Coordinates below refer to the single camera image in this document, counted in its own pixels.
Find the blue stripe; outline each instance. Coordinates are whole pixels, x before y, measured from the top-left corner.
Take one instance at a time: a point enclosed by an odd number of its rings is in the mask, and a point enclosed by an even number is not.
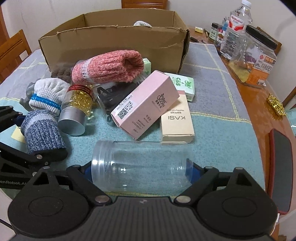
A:
[[[51,101],[49,99],[42,98],[42,97],[38,96],[37,94],[33,94],[32,97],[31,97],[31,100],[36,100],[36,101],[45,103],[45,104],[47,104],[49,106],[52,106],[54,108],[57,108],[58,110],[61,110],[61,106],[58,105],[56,102],[53,102],[53,101]]]

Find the gray plush toy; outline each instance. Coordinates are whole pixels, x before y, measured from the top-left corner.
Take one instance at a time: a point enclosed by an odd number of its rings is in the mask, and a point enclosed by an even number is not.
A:
[[[27,88],[26,88],[26,98],[25,99],[20,99],[20,104],[27,110],[27,111],[32,111],[32,108],[29,106],[29,101],[34,94],[34,86],[35,83],[31,82]]]

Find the wooden table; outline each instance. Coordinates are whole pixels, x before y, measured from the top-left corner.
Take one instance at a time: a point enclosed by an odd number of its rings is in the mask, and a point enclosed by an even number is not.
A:
[[[194,28],[190,28],[190,35],[197,40],[203,40],[205,43],[213,44],[208,38],[206,38],[205,33],[200,34],[194,31]],[[228,66],[228,62],[221,58],[226,68],[228,69],[231,77],[235,80],[237,88],[242,97],[242,100],[247,108],[250,120],[252,122],[262,159],[264,178],[265,178],[265,188],[267,190],[269,182],[269,166],[270,166],[270,147],[269,147],[269,132],[275,128],[279,132],[287,136],[292,144],[293,156],[296,157],[296,138],[293,134],[292,128],[287,117],[282,119],[278,118],[274,110],[267,103],[266,98],[268,97],[270,90],[267,87],[264,88],[254,88],[243,85],[236,75],[231,71]],[[290,210],[296,209],[296,200],[292,201]],[[273,238],[277,240],[279,232],[279,227],[277,225]]]

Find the bottle cap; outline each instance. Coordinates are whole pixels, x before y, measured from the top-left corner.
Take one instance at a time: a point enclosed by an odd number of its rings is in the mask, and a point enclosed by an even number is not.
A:
[[[249,8],[251,8],[251,6],[252,6],[252,4],[247,0],[242,0],[242,4],[248,6]]]
[[[212,27],[213,27],[213,28],[218,28],[218,26],[219,26],[219,24],[217,24],[217,23],[212,23]]]
[[[82,110],[68,106],[62,110],[57,126],[68,135],[80,136],[85,132],[86,121],[87,116]]]
[[[246,26],[246,32],[249,35],[251,35],[253,38],[260,41],[262,44],[267,46],[268,48],[276,50],[277,43],[273,39],[271,39],[267,34],[265,34],[264,32],[256,29],[255,27],[253,27],[251,25]]]

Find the checkered tablecloth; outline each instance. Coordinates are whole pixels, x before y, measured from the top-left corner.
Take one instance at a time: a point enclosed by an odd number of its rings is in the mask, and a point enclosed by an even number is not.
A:
[[[191,143],[194,162],[202,167],[214,166],[224,172],[244,167],[264,188],[263,167],[255,132],[235,81],[218,56],[215,46],[190,43],[180,74],[194,78],[195,84],[195,97],[189,103],[195,131],[195,140]],[[29,82],[46,77],[50,77],[48,66],[41,51],[36,50],[0,85],[0,105],[12,105],[15,110],[26,114],[18,103],[19,99],[25,97]],[[25,143],[11,138],[15,128],[2,132],[0,141],[26,151]],[[121,129],[106,124],[100,109],[93,111],[82,136],[62,136],[69,156],[63,162],[52,163],[52,167],[57,169],[89,162],[93,147],[99,139],[132,140]],[[159,123],[154,123],[140,140],[159,141]]]

